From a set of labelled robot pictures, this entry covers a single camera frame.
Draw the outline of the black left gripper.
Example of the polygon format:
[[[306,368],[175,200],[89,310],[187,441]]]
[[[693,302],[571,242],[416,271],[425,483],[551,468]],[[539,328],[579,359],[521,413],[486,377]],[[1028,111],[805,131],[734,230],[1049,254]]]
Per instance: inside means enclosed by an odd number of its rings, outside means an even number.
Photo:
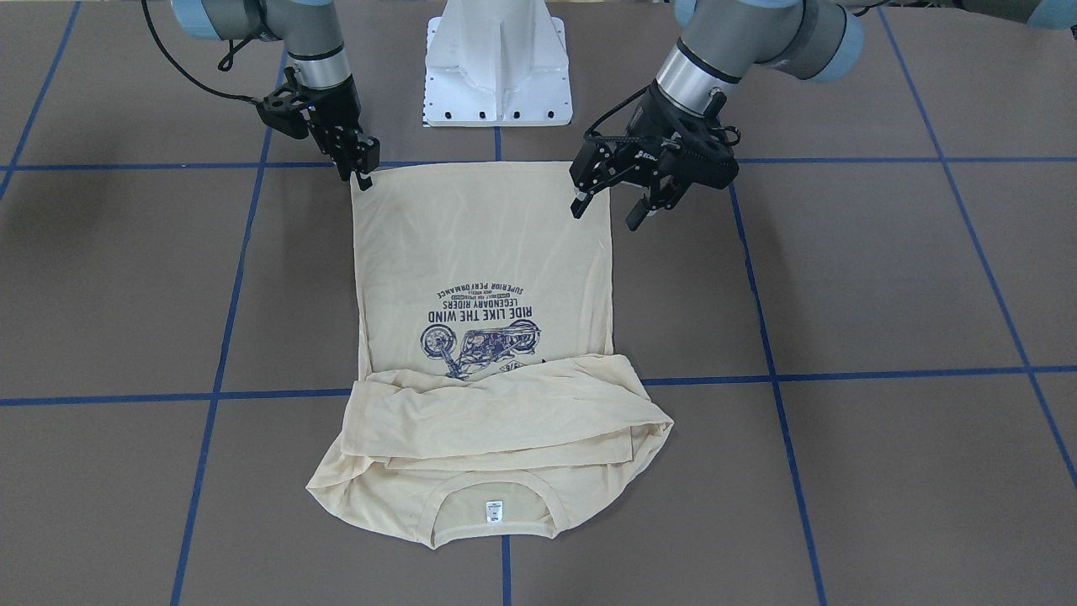
[[[626,131],[609,136],[597,130],[604,119],[638,100]],[[672,192],[699,183],[699,116],[690,114],[666,96],[657,82],[634,93],[588,128],[576,158],[570,163],[570,180],[576,196],[570,214],[581,219],[597,193],[620,183],[644,189],[626,222],[637,231],[646,219],[665,210]]]

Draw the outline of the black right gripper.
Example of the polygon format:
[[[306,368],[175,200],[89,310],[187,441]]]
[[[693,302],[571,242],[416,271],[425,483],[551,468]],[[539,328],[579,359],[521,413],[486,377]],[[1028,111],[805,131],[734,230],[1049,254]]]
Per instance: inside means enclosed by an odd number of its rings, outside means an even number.
[[[379,141],[364,133],[354,77],[330,88],[303,88],[308,98],[308,126],[316,143],[339,173],[353,173],[360,191],[374,186],[372,172],[379,167]]]

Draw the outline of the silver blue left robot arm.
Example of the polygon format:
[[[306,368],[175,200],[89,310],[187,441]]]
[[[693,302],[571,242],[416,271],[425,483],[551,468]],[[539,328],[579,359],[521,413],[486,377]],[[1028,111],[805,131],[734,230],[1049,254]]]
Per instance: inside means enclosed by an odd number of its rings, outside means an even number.
[[[723,107],[752,66],[805,82],[845,76],[864,46],[861,17],[878,1],[679,1],[682,27],[656,77],[623,105],[634,108],[620,136],[599,123],[582,135],[570,163],[581,219],[605,189],[623,183],[641,189],[626,219],[637,230],[645,219],[673,210],[693,185],[726,189],[738,177],[737,127],[724,125]]]

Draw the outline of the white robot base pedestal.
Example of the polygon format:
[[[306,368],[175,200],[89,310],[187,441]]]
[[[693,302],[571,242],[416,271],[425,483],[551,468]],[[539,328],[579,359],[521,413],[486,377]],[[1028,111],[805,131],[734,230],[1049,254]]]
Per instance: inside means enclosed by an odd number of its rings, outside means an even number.
[[[553,127],[573,118],[565,23],[544,1],[449,1],[426,24],[428,127]]]

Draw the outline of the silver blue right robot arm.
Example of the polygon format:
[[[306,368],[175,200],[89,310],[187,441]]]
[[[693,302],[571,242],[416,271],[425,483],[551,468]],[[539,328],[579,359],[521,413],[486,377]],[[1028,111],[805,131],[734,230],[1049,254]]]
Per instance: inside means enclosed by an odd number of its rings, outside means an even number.
[[[297,141],[312,137],[342,181],[372,188],[380,143],[362,130],[353,69],[332,1],[173,1],[172,12],[188,36],[230,43],[221,72],[254,40],[284,42],[292,61],[284,84],[263,98],[213,95],[253,104],[258,119],[278,133]]]

